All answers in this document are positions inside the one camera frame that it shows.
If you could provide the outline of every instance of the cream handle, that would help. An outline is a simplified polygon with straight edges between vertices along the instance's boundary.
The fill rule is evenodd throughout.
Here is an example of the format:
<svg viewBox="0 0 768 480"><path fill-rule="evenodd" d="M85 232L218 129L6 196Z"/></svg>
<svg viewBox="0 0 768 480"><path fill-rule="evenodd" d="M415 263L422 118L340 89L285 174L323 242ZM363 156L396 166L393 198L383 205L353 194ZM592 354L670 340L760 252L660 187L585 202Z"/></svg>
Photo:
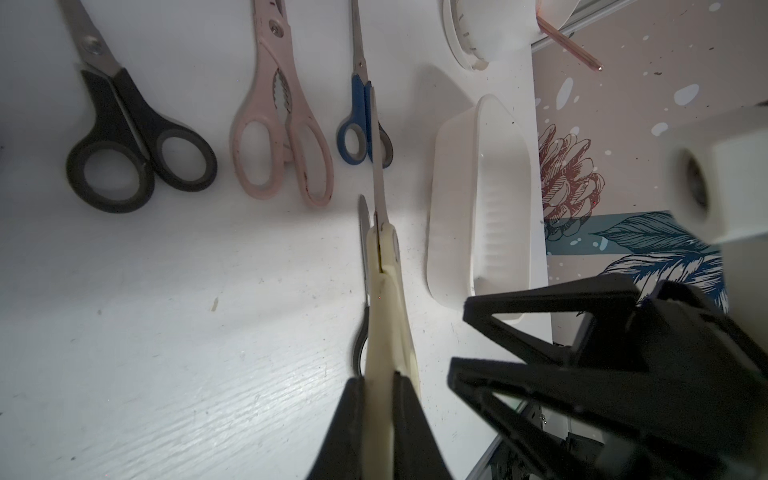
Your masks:
<svg viewBox="0 0 768 480"><path fill-rule="evenodd" d="M371 307L364 375L362 477L365 480L391 480L394 456L392 380L395 372L409 377L420 397L419 367L406 312L395 227L385 223L378 239L376 226L372 227L366 236L366 246L371 266Z"/></svg>

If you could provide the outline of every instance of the blue scissors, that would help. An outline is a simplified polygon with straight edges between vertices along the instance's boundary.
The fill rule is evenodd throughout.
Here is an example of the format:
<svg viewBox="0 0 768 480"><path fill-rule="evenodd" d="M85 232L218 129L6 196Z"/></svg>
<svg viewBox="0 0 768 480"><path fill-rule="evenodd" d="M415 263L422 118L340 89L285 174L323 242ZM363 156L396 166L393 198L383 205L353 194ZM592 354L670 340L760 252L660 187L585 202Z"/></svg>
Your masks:
<svg viewBox="0 0 768 480"><path fill-rule="evenodd" d="M352 113L339 127L336 134L336 146L341 158L350 165L359 165L366 159L366 154L373 161L371 147L371 82L368 80L366 57L362 53L362 31L360 30L360 9L357 0L352 0L352 37L355 69L352 76ZM357 135L359 151L352 154L346 148L346 132L352 129ZM379 124L379 135L384 144L384 168L392 163L392 141Z"/></svg>

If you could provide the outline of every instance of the scissor pivot screw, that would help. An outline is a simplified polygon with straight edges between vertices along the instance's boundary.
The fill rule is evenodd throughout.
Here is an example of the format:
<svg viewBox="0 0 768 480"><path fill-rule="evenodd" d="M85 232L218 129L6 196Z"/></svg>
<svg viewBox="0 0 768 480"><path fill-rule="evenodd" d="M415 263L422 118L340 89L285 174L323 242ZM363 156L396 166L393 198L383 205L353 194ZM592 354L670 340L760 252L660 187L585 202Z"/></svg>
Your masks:
<svg viewBox="0 0 768 480"><path fill-rule="evenodd" d="M283 29L274 20L270 20L270 30L275 34L276 37L283 37Z"/></svg>
<svg viewBox="0 0 768 480"><path fill-rule="evenodd" d="M101 55L104 52L104 46L96 37L90 35L83 37L81 44L83 49L91 55Z"/></svg>

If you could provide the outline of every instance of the white bowl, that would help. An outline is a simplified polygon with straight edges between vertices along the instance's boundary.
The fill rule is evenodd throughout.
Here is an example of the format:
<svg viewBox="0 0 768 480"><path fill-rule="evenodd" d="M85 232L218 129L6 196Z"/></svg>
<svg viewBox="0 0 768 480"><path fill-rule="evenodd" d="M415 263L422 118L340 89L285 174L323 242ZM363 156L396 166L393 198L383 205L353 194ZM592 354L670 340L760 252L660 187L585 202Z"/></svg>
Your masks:
<svg viewBox="0 0 768 480"><path fill-rule="evenodd" d="M525 139L495 96L440 127L427 284L441 305L461 310L468 296L529 288L531 189Z"/></svg>
<svg viewBox="0 0 768 480"><path fill-rule="evenodd" d="M536 11L549 24L562 28L579 0L443 0L445 37L459 64L485 70L506 52L527 47L544 35Z"/></svg>

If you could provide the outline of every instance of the white plastic container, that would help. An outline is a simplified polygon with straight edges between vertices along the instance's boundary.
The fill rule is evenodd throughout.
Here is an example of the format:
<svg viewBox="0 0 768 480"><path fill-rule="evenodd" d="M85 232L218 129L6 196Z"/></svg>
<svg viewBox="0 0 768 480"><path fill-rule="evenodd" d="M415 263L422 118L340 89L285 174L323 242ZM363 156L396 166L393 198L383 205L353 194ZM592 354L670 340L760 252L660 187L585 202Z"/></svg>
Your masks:
<svg viewBox="0 0 768 480"><path fill-rule="evenodd" d="M437 134L429 291L461 310L468 296L527 290L530 249L531 158L515 119L488 94Z"/></svg>

